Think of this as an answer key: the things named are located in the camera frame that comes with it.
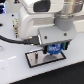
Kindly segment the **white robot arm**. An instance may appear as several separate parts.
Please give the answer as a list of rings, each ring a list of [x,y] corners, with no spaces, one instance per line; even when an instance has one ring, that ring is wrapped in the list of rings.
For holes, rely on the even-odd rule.
[[[19,38],[42,46],[44,52],[49,45],[68,44],[77,34],[73,21],[82,8],[83,0],[22,0]]]

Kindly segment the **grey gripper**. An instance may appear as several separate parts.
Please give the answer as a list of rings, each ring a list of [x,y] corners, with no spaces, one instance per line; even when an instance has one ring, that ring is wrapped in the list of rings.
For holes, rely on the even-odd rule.
[[[62,49],[67,50],[70,41],[75,38],[77,31],[74,24],[69,26],[68,31],[63,31],[56,26],[44,27],[38,29],[38,37],[41,46],[43,47],[43,54],[47,54],[48,46],[51,44],[62,43]]]

